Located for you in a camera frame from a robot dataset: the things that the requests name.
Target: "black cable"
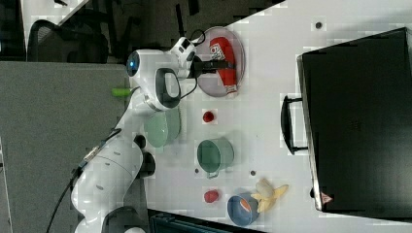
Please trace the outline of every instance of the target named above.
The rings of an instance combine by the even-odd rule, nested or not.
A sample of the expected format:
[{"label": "black cable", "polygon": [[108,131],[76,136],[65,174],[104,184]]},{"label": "black cable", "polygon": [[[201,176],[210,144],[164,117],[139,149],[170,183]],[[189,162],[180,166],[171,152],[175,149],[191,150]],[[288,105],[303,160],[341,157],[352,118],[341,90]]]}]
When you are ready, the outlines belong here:
[{"label": "black cable", "polygon": [[72,178],[70,179],[70,182],[69,182],[69,183],[67,184],[67,186],[64,188],[63,193],[61,193],[60,198],[58,199],[57,204],[56,204],[55,207],[54,207],[54,211],[52,212],[51,221],[49,222],[49,226],[48,226],[48,229],[47,229],[46,233],[49,233],[49,231],[51,230],[52,221],[54,220],[55,214],[57,213],[58,207],[60,206],[60,203],[61,203],[61,201],[63,200],[64,195],[66,195],[66,192],[67,192],[67,190],[69,189],[69,187],[72,185],[73,180],[80,176],[80,174],[82,173],[82,169],[83,169],[83,167],[80,167],[80,166],[79,166],[79,167],[74,171],[73,176],[72,176]]},{"label": "black cable", "polygon": [[67,7],[67,3],[61,1],[61,0],[54,0],[54,3],[60,4],[63,7]]},{"label": "black cable", "polygon": [[111,138],[113,138],[113,137],[115,137],[116,135],[118,135],[120,132],[121,132],[121,129],[120,129],[120,128],[115,128],[115,129],[113,129],[113,133],[112,133],[109,137],[107,137],[105,140],[103,140],[102,142],[103,142],[103,143],[106,143],[106,142],[109,141]]},{"label": "black cable", "polygon": [[193,35],[194,35],[194,33],[198,32],[198,31],[202,33],[203,41],[202,41],[202,42],[193,43],[195,47],[203,44],[203,43],[206,41],[206,34],[205,34],[205,32],[204,32],[203,30],[201,30],[201,29],[196,29],[196,30],[194,30],[194,31],[191,33],[191,35],[190,35],[190,40],[191,40],[191,41],[193,40]]},{"label": "black cable", "polygon": [[185,98],[186,96],[192,94],[192,93],[196,90],[196,88],[197,88],[197,78],[194,78],[194,81],[196,82],[194,88],[193,88],[191,91],[189,91],[188,93],[186,93],[184,96],[182,96],[181,99],[183,99],[183,98]]}]

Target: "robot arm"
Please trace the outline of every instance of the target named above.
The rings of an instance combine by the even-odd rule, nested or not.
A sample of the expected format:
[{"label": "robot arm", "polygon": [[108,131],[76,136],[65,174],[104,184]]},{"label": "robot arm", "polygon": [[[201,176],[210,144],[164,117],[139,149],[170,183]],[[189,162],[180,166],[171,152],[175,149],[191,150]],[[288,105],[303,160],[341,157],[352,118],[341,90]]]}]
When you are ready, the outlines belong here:
[{"label": "robot arm", "polygon": [[[119,133],[86,156],[88,164],[71,195],[73,205],[85,216],[76,233],[105,232],[111,213],[123,210],[123,197],[143,160],[141,149],[133,142],[134,132],[155,112],[179,105],[178,79],[189,75],[194,54],[195,47],[186,38],[181,38],[170,51],[136,50],[130,54],[126,64],[130,86],[140,88],[133,92],[129,106],[116,126]],[[135,214],[130,212],[128,215],[133,217]],[[122,232],[144,231],[131,225]]]}]

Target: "green bowl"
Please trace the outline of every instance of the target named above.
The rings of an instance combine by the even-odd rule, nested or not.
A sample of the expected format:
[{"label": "green bowl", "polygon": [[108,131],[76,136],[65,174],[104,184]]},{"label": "green bowl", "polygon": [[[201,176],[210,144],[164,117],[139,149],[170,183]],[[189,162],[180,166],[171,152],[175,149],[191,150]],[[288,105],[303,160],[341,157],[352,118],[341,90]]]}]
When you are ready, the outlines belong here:
[{"label": "green bowl", "polygon": [[156,113],[145,124],[148,142],[155,148],[161,148],[171,143],[179,136],[181,118],[178,108]]}]

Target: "black chair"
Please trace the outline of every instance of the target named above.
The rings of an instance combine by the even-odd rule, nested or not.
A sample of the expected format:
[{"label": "black chair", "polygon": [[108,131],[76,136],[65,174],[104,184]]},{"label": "black chair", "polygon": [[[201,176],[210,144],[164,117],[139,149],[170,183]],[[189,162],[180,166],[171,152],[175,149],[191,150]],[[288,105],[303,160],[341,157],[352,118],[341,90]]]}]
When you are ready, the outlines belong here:
[{"label": "black chair", "polygon": [[119,63],[125,63],[127,57],[130,55],[131,50],[128,50],[130,43],[130,33],[132,31],[132,25],[139,25],[141,19],[139,17],[129,17],[127,25],[122,32],[120,39],[118,39],[118,30],[115,27],[115,18],[113,4],[121,5],[121,0],[104,0],[104,12],[101,12],[101,6],[99,1],[92,0],[92,9],[81,8],[72,18],[78,18],[80,22],[87,22],[88,24],[100,25],[100,23],[106,23],[109,29],[109,41],[110,41],[110,55],[115,57]]},{"label": "black chair", "polygon": [[0,0],[0,60],[24,61],[24,30],[19,1]]},{"label": "black chair", "polygon": [[106,63],[108,54],[105,36],[86,24],[38,20],[30,29],[27,61]]}]

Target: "white table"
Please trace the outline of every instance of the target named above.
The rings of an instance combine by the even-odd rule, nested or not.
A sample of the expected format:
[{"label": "white table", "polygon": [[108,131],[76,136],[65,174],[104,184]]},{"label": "white table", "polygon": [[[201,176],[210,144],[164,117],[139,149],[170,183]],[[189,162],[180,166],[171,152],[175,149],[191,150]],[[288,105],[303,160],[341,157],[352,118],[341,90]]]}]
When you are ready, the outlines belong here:
[{"label": "white table", "polygon": [[63,0],[63,2],[67,3],[66,7],[54,3],[53,0],[20,0],[26,48],[30,29],[35,21],[45,19],[56,25],[61,25],[88,0]]},{"label": "white table", "polygon": [[[324,27],[315,28],[321,21]],[[246,75],[233,100],[208,97],[197,89],[182,103],[184,127],[163,151],[149,149],[155,175],[145,181],[150,209],[231,224],[228,198],[255,191],[260,178],[290,189],[249,228],[265,232],[411,232],[412,225],[324,214],[309,196],[312,188],[307,155],[291,155],[283,142],[280,112],[285,94],[299,95],[296,58],[308,51],[412,25],[410,0],[289,0],[228,26],[246,50]],[[305,145],[303,112],[294,104],[294,133]],[[202,124],[203,110],[217,110],[218,124]],[[198,144],[225,136],[235,149],[234,166],[207,180],[196,161]],[[250,171],[257,171],[252,177]],[[210,187],[223,192],[212,205],[203,201]]]}]

